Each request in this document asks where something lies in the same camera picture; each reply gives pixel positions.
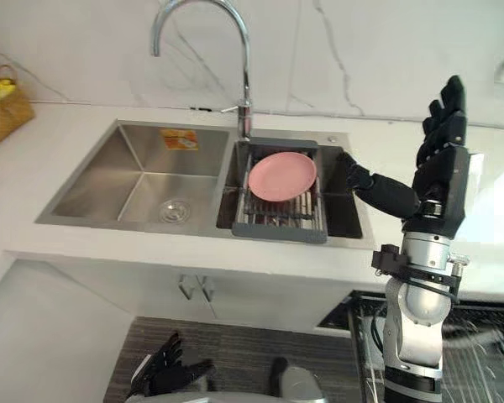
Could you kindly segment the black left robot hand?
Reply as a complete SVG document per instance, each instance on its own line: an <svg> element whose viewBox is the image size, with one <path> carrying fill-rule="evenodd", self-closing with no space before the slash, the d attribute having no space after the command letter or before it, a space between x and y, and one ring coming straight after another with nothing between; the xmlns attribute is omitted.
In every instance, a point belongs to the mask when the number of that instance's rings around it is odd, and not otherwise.
<svg viewBox="0 0 504 403"><path fill-rule="evenodd" d="M156 352L144 356L131 377L126 401L183 390L214 369L211 359L184 364L182 354L180 334L174 332Z"/></svg>

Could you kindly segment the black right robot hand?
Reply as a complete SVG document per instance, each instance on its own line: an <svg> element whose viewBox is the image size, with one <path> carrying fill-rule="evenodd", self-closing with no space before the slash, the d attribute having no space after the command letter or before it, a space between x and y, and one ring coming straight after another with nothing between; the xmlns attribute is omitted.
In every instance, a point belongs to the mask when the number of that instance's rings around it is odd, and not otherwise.
<svg viewBox="0 0 504 403"><path fill-rule="evenodd" d="M402 220L403 233L425 233L454 239L465 219L470 152L465 146L465 87L451 76L428 106L416 170L407 186L371 173L348 153L338 157L346 169L346 186L369 206Z"/></svg>

